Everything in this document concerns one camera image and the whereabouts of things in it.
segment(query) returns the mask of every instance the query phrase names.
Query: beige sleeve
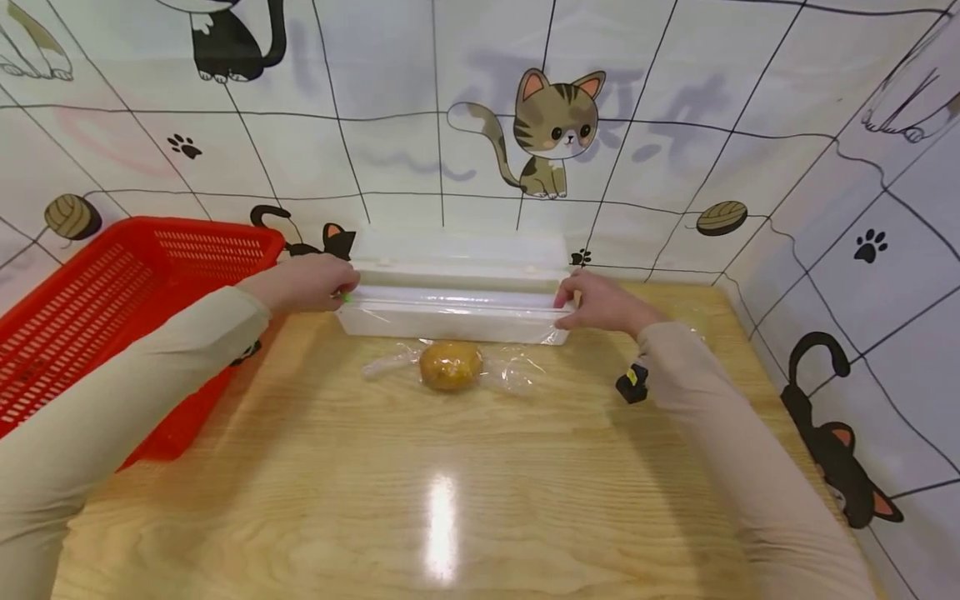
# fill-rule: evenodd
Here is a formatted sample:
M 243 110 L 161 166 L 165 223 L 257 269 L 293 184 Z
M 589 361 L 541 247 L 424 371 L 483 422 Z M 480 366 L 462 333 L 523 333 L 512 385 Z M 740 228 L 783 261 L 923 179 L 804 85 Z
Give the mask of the beige sleeve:
M 703 462 L 761 597 L 876 598 L 857 548 L 700 338 L 662 323 L 638 341 L 652 398 Z
M 0 440 L 0 587 L 47 600 L 67 522 L 185 397 L 254 343 L 270 313 L 224 288 L 78 381 Z

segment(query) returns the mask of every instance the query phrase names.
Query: red plastic basket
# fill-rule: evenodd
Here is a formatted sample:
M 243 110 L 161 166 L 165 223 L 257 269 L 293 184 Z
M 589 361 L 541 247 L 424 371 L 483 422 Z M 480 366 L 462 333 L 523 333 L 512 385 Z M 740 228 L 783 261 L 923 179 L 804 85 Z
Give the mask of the red plastic basket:
M 107 228 L 0 319 L 0 438 L 186 306 L 275 265 L 283 243 L 272 229 L 190 219 Z M 124 468 L 179 457 L 231 372 L 182 402 Z

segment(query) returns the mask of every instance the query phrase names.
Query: cartoon cat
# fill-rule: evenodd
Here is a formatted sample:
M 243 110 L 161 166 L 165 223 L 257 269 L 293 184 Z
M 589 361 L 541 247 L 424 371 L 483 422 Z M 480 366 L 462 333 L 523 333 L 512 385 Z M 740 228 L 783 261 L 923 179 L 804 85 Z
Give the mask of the cartoon cat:
M 952 19 L 919 44 L 880 85 L 860 122 L 870 132 L 897 133 L 917 143 L 960 114 L 960 26 Z
M 822 331 L 807 333 L 790 352 L 790 380 L 783 388 L 780 399 L 850 526 L 863 529 L 875 516 L 895 523 L 903 522 L 900 509 L 870 480 L 853 456 L 856 444 L 853 429 L 840 421 L 813 425 L 813 405 L 806 392 L 797 385 L 797 367 L 804 354 L 816 346 L 827 347 L 833 370 L 838 376 L 850 374 L 847 354 L 833 336 Z
M 0 68 L 15 77 L 73 81 L 63 47 L 13 0 L 0 0 Z
M 537 198 L 566 197 L 564 160 L 582 154 L 593 142 L 599 113 L 596 97 L 607 74 L 595 71 L 572 84 L 552 84 L 539 69 L 528 69 L 516 91 L 514 138 L 531 155 L 519 179 L 507 162 L 507 143 L 496 115 L 473 102 L 450 107 L 446 122 L 455 130 L 480 133 L 493 144 L 500 177 Z
M 277 217 L 273 225 L 264 222 L 264 217 Z M 353 248 L 353 239 L 356 237 L 356 231 L 344 231 L 342 227 L 335 223 L 324 225 L 324 249 L 317 250 L 315 247 L 303 242 L 300 236 L 300 230 L 293 221 L 290 220 L 290 212 L 270 204 L 259 204 L 250 211 L 250 222 L 255 227 L 271 228 L 283 233 L 287 240 L 283 249 L 291 256 L 300 256 L 302 254 L 333 254 L 342 260 L 350 260 L 350 249 Z
M 193 61 L 204 81 L 225 84 L 251 82 L 275 66 L 287 52 L 287 30 L 283 21 L 283 0 L 267 0 L 273 39 L 266 55 L 233 12 L 240 0 L 157 0 L 160 4 L 190 14 L 193 32 Z

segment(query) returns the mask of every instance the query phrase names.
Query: wooden table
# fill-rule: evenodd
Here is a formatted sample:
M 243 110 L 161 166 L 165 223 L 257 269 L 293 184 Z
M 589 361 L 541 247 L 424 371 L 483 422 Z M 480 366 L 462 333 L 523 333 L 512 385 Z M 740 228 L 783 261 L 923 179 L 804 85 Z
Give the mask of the wooden table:
M 708 315 L 733 380 L 828 498 L 722 293 L 632 289 Z M 439 396 L 412 367 L 362 379 L 397 340 L 348 338 L 330 315 L 276 329 L 190 451 L 90 500 L 55 597 L 751 597 L 691 453 L 613 388 L 636 355 L 626 336 L 523 348 L 543 369 L 529 397 Z

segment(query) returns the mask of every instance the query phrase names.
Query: white dispenser box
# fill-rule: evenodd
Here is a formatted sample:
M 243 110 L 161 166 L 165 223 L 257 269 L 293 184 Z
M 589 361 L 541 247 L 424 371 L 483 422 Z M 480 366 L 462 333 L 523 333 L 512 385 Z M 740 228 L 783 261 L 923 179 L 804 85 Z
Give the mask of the white dispenser box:
M 361 284 L 337 311 L 349 335 L 560 345 L 553 299 L 569 275 L 554 236 L 365 231 Z

